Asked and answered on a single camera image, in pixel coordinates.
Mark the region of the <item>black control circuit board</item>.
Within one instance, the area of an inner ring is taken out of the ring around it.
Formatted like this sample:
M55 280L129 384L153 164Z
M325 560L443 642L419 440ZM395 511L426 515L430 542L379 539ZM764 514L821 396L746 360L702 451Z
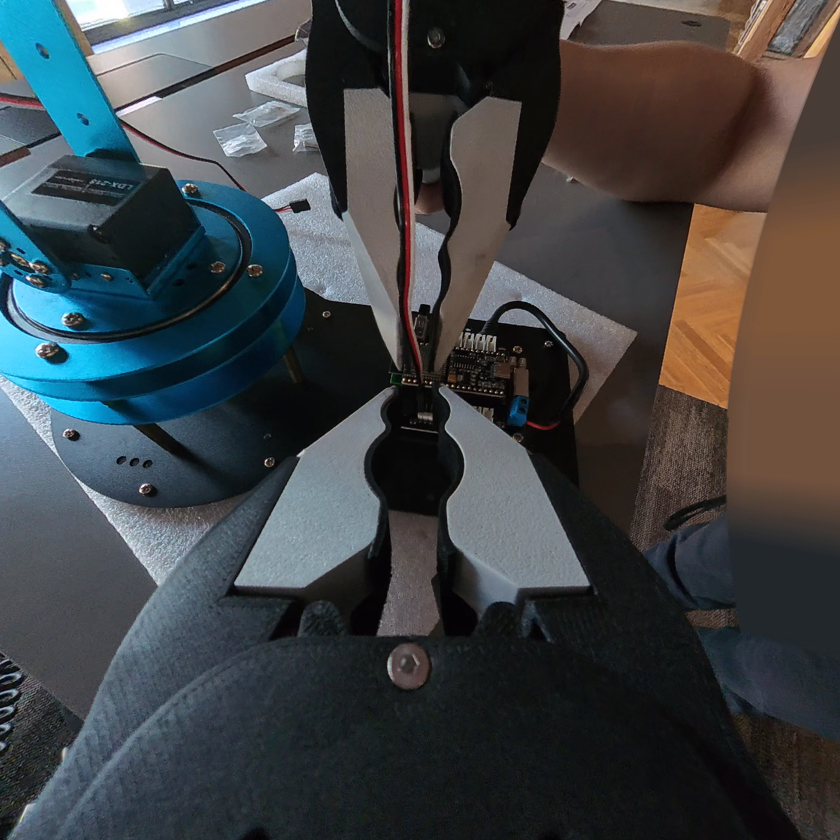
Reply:
M423 394L411 358L392 367L390 380L397 387L395 417L408 433L436 434L432 390L440 385L458 394L478 413L512 436L524 439L529 413L529 372L522 352L510 353L493 333L478 332L469 321L439 372L425 372Z

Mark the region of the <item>white foam sheet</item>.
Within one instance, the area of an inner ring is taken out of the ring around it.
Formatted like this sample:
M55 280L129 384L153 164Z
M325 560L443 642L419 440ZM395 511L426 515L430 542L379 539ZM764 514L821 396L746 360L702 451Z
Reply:
M324 175L312 174L284 189L265 196L265 203L280 207L290 201L307 199L311 210L297 215L283 213L305 288L331 303L332 320L338 317L339 303L365 302L357 269L350 269L350 245L340 234L338 221L328 209L328 184ZM591 379L581 402L574 409L577 421L597 391L631 346L636 333L581 304L562 297L535 280L497 262L479 296L476 314L482 319L501 303L510 300L529 302L544 310L582 352L590 365ZM136 565L142 565L145 582L162 583L193 545L233 506L220 501L196 508L142 511L126 502L107 500L102 494L79 485L91 503L108 520L106 530L118 534ZM379 635L397 631L432 632L432 620L438 618L433 605L432 571L418 571L400 561L386 597Z

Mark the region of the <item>blue toy robot arm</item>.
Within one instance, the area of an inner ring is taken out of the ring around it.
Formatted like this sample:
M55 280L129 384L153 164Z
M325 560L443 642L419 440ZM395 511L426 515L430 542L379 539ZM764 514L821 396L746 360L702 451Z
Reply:
M387 33L395 140L398 349L420 382L448 288L459 209L449 139L472 107L410 92L410 2ZM54 2L2 2L2 41L71 154L2 205L2 375L66 415L150 426L254 384L286 354L305 297L279 214L241 189L140 162ZM420 215L440 180L447 213Z

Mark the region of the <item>person's right forearm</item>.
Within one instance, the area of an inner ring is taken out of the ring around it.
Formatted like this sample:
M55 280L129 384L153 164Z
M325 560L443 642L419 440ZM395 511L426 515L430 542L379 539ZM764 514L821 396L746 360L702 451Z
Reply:
M562 40L542 162L622 200L765 213L822 60Z

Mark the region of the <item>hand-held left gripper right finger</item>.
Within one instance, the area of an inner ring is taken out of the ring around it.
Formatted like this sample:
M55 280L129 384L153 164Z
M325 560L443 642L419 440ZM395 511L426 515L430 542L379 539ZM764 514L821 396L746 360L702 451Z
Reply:
M529 454L449 389L444 437L463 474L446 502L455 592L477 613L532 595L584 592L589 579Z

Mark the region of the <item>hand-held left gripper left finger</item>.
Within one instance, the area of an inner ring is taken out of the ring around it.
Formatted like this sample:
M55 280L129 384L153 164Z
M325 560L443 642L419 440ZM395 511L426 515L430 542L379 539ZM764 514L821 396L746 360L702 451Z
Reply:
M329 601L343 617L371 592L366 570L382 502L365 460L385 433L385 388L299 456L234 582L237 592Z

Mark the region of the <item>person's trouser leg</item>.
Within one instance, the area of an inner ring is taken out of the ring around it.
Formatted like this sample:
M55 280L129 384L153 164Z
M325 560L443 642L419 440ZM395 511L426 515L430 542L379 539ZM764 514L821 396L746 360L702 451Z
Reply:
M735 607L726 515L677 531L645 557L686 611ZM730 711L839 741L838 658L731 626L697 633Z

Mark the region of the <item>white foam packaging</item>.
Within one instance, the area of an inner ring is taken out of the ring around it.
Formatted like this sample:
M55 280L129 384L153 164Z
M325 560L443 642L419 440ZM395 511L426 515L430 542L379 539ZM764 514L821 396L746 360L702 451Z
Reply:
M307 54L308 50L303 49L269 66L247 73L245 79L248 88L270 98L306 108Z

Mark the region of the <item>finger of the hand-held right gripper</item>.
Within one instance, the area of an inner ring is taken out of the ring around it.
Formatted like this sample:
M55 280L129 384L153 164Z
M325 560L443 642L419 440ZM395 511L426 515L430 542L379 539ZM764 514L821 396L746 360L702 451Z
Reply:
M450 213L453 227L440 251L449 275L438 310L433 366L442 366L455 347L510 229L508 198L521 108L519 101L484 98L451 129L448 158L459 206Z
M374 320L395 366L402 368L408 351L398 349L400 228L392 105L379 88L345 89L343 112L348 199L343 221Z

